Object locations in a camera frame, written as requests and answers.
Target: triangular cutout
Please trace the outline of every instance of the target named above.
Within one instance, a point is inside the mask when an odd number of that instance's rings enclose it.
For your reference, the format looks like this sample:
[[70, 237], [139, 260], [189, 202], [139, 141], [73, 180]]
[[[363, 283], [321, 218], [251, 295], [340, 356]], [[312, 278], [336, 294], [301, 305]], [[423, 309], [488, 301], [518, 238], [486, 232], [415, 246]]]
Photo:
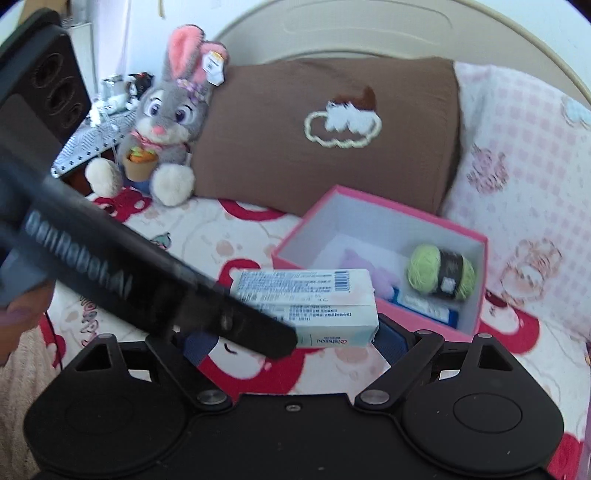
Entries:
[[507, 362], [507, 360], [505, 360], [492, 345], [485, 345], [482, 347], [478, 367], [489, 370], [500, 370], [502, 372], [510, 372], [513, 370], [511, 364]]
[[108, 370], [109, 368], [111, 368], [109, 349], [104, 343], [101, 343], [88, 352], [76, 367], [76, 371], [90, 372], [93, 370]]

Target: flower headband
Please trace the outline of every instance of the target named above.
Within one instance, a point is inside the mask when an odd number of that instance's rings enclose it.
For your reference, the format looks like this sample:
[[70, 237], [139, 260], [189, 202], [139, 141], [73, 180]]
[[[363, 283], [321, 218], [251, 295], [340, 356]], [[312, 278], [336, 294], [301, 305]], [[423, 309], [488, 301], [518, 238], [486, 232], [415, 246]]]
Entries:
[[201, 102], [205, 102], [205, 85], [202, 83], [189, 82], [187, 79], [177, 79], [177, 85], [184, 88], [189, 93], [189, 100], [195, 105]]

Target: white fluffy foot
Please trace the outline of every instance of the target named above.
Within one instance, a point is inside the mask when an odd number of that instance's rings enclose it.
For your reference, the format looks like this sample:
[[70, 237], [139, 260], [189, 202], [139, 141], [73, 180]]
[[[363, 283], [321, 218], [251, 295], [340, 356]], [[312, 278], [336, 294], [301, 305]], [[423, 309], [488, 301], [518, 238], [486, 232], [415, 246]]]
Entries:
[[190, 167], [167, 163], [160, 165], [152, 175], [152, 197], [167, 207], [186, 202], [193, 194], [195, 175]]
[[123, 179], [117, 165], [111, 160], [98, 157], [90, 161], [84, 172], [90, 188], [99, 197], [113, 198], [123, 187]]

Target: gray bunny plush toy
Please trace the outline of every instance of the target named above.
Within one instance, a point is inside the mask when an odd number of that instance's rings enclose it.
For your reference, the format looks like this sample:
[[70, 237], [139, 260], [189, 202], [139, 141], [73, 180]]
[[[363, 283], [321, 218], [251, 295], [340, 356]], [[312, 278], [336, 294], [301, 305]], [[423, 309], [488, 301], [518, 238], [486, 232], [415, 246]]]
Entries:
[[177, 28], [168, 42], [162, 79], [142, 95], [135, 129], [121, 141], [116, 162], [99, 157], [86, 167], [92, 190], [115, 197], [131, 186], [166, 206], [185, 202], [195, 183], [189, 144], [201, 133], [227, 61], [226, 48], [205, 42], [199, 27]]

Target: brown pillow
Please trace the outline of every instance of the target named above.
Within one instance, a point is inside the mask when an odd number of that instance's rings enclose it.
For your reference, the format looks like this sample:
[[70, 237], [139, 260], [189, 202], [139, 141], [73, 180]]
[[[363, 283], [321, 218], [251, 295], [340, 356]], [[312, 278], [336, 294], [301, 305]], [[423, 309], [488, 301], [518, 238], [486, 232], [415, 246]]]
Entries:
[[[351, 101], [370, 116], [375, 107], [381, 131], [374, 138], [347, 128], [327, 131], [329, 101]], [[307, 136], [304, 122], [313, 112], [323, 113], [310, 121]], [[457, 167], [458, 125], [450, 60], [321, 59], [230, 67], [193, 145], [195, 195], [301, 216], [339, 184], [436, 213]], [[328, 148], [317, 139], [341, 145], [350, 140], [357, 147]]]

